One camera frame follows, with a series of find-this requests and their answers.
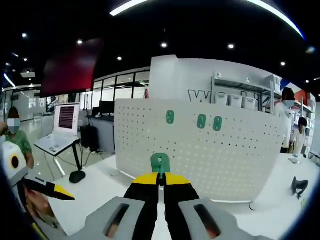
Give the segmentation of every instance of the gray gripper pad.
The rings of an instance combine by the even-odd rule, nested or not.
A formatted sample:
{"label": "gray gripper pad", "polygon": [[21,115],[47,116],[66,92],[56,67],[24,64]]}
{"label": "gray gripper pad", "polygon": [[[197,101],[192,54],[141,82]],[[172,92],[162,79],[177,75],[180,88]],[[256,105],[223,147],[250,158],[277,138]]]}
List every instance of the gray gripper pad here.
{"label": "gray gripper pad", "polygon": [[211,240],[203,221],[196,212],[195,207],[197,206],[203,206],[215,222],[220,231],[220,235],[216,238],[217,240],[270,240],[270,238],[264,236],[252,236],[241,230],[238,227],[235,216],[221,210],[215,206],[214,202],[207,198],[179,203],[179,207],[188,225],[191,239],[193,240]]}
{"label": "gray gripper pad", "polygon": [[69,240],[111,240],[106,237],[115,217],[122,206],[128,206],[112,240],[132,240],[138,217],[145,205],[144,201],[115,197],[100,207],[85,220],[85,226]]}

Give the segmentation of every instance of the white pegboard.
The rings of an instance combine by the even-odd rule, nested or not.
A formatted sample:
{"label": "white pegboard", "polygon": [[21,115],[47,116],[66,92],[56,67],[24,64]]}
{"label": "white pegboard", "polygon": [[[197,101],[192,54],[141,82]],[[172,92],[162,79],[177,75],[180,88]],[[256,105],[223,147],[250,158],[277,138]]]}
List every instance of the white pegboard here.
{"label": "white pegboard", "polygon": [[[174,111],[174,122],[166,115]],[[203,129],[198,116],[206,115]],[[220,131],[213,129],[222,118]],[[280,154],[279,118],[232,106],[180,100],[118,99],[116,164],[133,177],[152,172],[151,156],[165,153],[172,173],[188,178],[201,197],[253,201]]]}

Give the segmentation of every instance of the computer tower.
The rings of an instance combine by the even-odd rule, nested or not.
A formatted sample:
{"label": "computer tower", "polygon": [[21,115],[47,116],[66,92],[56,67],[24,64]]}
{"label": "computer tower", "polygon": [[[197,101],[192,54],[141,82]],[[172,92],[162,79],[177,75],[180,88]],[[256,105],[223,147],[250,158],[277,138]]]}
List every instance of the computer tower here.
{"label": "computer tower", "polygon": [[90,148],[91,152],[97,152],[100,148],[98,129],[94,126],[80,127],[81,144],[84,148]]}

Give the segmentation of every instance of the white shirt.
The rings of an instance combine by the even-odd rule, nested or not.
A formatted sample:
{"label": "white shirt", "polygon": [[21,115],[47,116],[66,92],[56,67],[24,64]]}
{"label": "white shirt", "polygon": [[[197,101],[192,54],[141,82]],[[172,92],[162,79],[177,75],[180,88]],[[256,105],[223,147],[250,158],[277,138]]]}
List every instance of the white shirt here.
{"label": "white shirt", "polygon": [[283,136],[283,144],[284,148],[289,148],[290,138],[291,138],[291,128],[294,121],[293,111],[290,107],[287,107],[283,104],[283,102],[279,102],[274,107],[274,115],[280,117],[282,121],[284,121],[284,136]]}
{"label": "white shirt", "polygon": [[298,128],[295,128],[291,135],[291,142],[294,143],[293,154],[301,154],[302,148],[305,144],[306,133],[300,133]]}

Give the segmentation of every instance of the green shirt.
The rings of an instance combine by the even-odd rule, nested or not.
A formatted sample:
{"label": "green shirt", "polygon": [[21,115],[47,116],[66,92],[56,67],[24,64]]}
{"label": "green shirt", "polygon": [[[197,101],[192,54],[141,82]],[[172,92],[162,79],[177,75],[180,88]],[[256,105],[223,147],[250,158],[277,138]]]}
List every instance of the green shirt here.
{"label": "green shirt", "polygon": [[10,137],[9,134],[6,134],[5,141],[6,142],[8,141],[8,142],[11,142],[13,144],[18,145],[24,156],[26,156],[26,153],[32,153],[32,148],[31,148],[31,145],[30,145],[29,140],[27,138],[27,135],[22,130],[19,130],[13,139]]}

